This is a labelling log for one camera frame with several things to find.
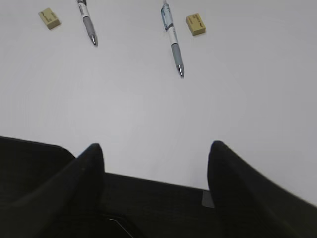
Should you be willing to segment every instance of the yellow eraser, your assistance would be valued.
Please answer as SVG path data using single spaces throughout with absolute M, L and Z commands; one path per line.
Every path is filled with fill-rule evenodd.
M 41 19 L 44 21 L 45 25 L 51 30 L 54 27 L 60 25 L 60 21 L 54 12 L 48 7 L 45 10 L 39 12 Z
M 198 13 L 187 16 L 186 22 L 193 36 L 206 32 L 206 26 Z

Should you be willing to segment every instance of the pen tip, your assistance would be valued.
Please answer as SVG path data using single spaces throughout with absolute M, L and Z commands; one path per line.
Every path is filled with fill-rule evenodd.
M 183 65 L 178 65 L 177 66 L 177 70 L 178 70 L 179 75 L 183 78 L 184 75 L 185 75 L 184 66 Z
M 92 35 L 92 36 L 90 37 L 90 39 L 91 39 L 91 41 L 93 42 L 93 44 L 94 44 L 95 46 L 98 46 L 98 41 L 97 41 L 97 38 L 96 38 L 95 35 Z

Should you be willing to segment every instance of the pen grip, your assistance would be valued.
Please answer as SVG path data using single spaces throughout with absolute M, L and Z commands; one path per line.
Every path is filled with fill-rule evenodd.
M 174 60 L 175 60 L 176 66 L 183 65 L 183 59 L 182 59 L 182 55 L 180 53 L 180 48 L 179 48 L 178 44 L 172 45 L 172 52 L 174 55 Z
M 84 20 L 85 27 L 87 29 L 88 36 L 94 35 L 95 30 L 94 30 L 94 26 L 93 26 L 93 23 L 91 22 L 90 17 L 85 16 L 83 20 Z

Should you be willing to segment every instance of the retractable pen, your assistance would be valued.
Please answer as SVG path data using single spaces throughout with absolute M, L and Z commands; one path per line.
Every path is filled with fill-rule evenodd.
M 182 60 L 182 55 L 180 53 L 180 48 L 178 45 L 172 13 L 166 0 L 164 0 L 164 4 L 160 12 L 162 14 L 165 30 L 168 32 L 169 35 L 177 71 L 181 77 L 184 77 L 184 64 Z
M 86 0 L 76 0 L 79 6 L 80 13 L 83 17 L 83 21 L 88 33 L 90 40 L 93 42 L 95 46 L 98 46 L 97 36 L 95 33 L 95 29 L 93 23 L 90 19 L 89 12 L 87 10 L 87 2 Z

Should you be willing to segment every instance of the white table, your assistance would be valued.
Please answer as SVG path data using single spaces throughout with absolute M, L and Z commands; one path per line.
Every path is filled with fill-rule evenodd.
M 1 135 L 74 155 L 98 142 L 107 172 L 201 188 L 220 139 L 317 204 L 317 1 L 169 0 L 184 79 L 160 0 L 88 0 L 98 48 L 75 0 L 0 3 Z M 196 12 L 207 33 L 193 37 Z

